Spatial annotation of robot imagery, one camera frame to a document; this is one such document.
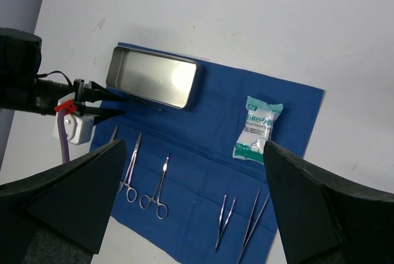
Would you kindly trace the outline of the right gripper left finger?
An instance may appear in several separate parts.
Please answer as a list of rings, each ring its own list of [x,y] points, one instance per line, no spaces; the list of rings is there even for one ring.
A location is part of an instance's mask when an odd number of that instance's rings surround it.
[[[1,263],[92,261],[115,201],[110,148],[1,185]]]

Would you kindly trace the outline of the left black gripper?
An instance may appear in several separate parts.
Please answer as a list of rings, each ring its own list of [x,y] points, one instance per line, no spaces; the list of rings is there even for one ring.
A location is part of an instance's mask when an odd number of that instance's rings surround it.
[[[121,97],[102,87],[94,81],[85,82],[83,79],[75,79],[73,83],[75,112],[78,116],[88,114],[93,116],[94,121],[105,121],[112,117],[123,115],[123,110],[101,107],[86,107],[86,102],[96,101],[126,102],[127,98]]]

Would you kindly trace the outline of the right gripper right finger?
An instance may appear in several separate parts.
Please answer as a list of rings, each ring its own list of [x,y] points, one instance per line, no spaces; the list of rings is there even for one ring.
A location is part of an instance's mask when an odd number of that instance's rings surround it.
[[[393,194],[275,142],[265,144],[263,160],[288,263],[393,263]]]

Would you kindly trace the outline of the steel needle holder forceps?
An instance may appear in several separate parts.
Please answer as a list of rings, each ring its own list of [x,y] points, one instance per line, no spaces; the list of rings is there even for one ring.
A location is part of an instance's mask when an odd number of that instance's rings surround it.
[[[108,158],[108,178],[111,184],[111,194],[116,196],[119,188],[120,179],[123,174],[124,163],[126,159],[127,146],[122,138],[114,138],[111,142],[111,148]]]

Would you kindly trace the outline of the steel hemostat forceps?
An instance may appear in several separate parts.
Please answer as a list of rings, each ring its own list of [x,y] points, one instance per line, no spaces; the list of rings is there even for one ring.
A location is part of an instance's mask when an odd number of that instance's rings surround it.
[[[133,203],[135,202],[135,200],[138,198],[138,191],[131,185],[131,180],[132,180],[132,175],[134,172],[134,168],[135,168],[135,163],[137,160],[137,154],[139,152],[139,146],[140,146],[140,142],[142,139],[142,132],[139,133],[133,152],[132,152],[132,156],[131,156],[131,160],[130,163],[128,165],[127,171],[126,171],[126,175],[124,177],[124,180],[119,182],[119,187],[118,187],[118,191],[117,193],[122,192],[123,189],[126,190],[126,200],[129,203]]]

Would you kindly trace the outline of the metal instrument tray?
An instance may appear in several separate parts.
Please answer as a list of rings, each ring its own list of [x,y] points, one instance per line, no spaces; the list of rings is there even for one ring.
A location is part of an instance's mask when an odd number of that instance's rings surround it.
[[[200,73],[201,67],[194,60],[117,46],[106,84],[144,100],[185,109],[191,104]]]

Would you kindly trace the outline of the steel fine pointed tweezers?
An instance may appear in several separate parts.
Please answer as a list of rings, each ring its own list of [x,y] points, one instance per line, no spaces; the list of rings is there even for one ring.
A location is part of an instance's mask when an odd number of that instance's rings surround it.
[[[259,220],[260,220],[260,218],[261,218],[261,216],[262,216],[267,204],[268,204],[268,200],[270,199],[270,194],[267,194],[267,196],[266,196],[266,198],[264,200],[264,203],[263,203],[262,207],[259,210],[259,213],[257,214],[256,218],[254,218],[259,196],[260,196],[260,189],[258,189],[258,191],[256,193],[256,196],[255,196],[255,199],[254,199],[254,203],[252,205],[251,213],[250,213],[249,220],[248,220],[248,223],[247,223],[246,232],[244,234],[244,239],[243,239],[242,247],[241,247],[241,250],[240,250],[240,253],[239,253],[239,256],[238,256],[237,263],[241,263],[244,251],[246,250],[247,245],[248,245],[248,243],[249,243],[249,241],[250,241],[250,239],[251,239],[251,237],[253,235],[253,232],[254,232],[254,230],[255,230],[255,228],[256,228],[256,226],[257,226],[257,224],[258,224],[258,222],[259,222]]]

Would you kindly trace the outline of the steel surgical scissors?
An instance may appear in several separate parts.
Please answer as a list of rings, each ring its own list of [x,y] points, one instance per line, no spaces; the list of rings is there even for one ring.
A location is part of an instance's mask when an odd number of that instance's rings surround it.
[[[160,220],[164,220],[169,213],[168,206],[161,201],[161,195],[163,191],[163,184],[166,177],[167,167],[170,160],[170,154],[168,153],[163,164],[161,176],[158,184],[156,185],[155,191],[152,195],[143,194],[139,200],[139,206],[141,209],[148,209],[152,204],[156,205],[156,216]]]

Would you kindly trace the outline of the green white gauze packet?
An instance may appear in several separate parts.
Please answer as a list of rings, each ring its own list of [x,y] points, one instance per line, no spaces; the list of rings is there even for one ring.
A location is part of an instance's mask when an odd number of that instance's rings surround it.
[[[245,125],[233,147],[232,156],[264,164],[264,146],[271,139],[274,123],[283,110],[283,104],[268,104],[248,96],[246,109]]]

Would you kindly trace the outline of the blue surgical drape cloth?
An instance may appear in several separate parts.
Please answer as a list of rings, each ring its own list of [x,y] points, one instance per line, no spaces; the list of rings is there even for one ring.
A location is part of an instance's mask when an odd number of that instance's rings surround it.
[[[116,196],[112,217],[164,250],[180,263],[236,263],[258,189],[256,218],[269,193],[265,168],[232,156],[246,120],[247,97],[283,104],[272,139],[303,156],[312,134],[322,89],[272,78],[251,71],[200,61],[202,72],[191,108],[163,111],[131,102],[103,102],[123,110],[121,116],[100,123],[91,149],[106,144],[112,133],[132,152],[140,132],[132,185],[139,194],[153,194],[167,154],[170,160],[161,201],[168,206],[164,220],[156,206],[141,209],[125,194]],[[217,252],[214,251],[219,213],[227,194],[225,218],[236,198],[232,216]],[[241,263],[264,263],[277,230],[273,204],[268,204],[244,251]]]

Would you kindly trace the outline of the thin steel probe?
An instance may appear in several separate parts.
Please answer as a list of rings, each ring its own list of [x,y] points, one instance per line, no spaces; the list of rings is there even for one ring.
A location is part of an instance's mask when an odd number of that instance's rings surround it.
[[[139,98],[128,98],[127,101],[131,102],[131,103],[140,104],[140,105],[143,105],[143,106],[145,106],[147,108],[154,109],[154,110],[157,110],[157,111],[163,111],[162,108],[159,108],[157,106],[149,104],[149,103],[147,103],[147,102],[145,102],[145,101],[143,101],[143,100],[141,100]]]

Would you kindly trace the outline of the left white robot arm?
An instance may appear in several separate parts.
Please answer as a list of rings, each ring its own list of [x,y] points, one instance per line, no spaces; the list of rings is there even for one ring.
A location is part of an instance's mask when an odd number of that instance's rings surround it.
[[[1,28],[1,108],[42,115],[65,114],[92,116],[94,124],[124,114],[123,110],[96,108],[87,102],[125,102],[120,97],[94,81],[66,79],[62,84],[46,80],[59,70],[39,73],[42,39],[13,28]]]

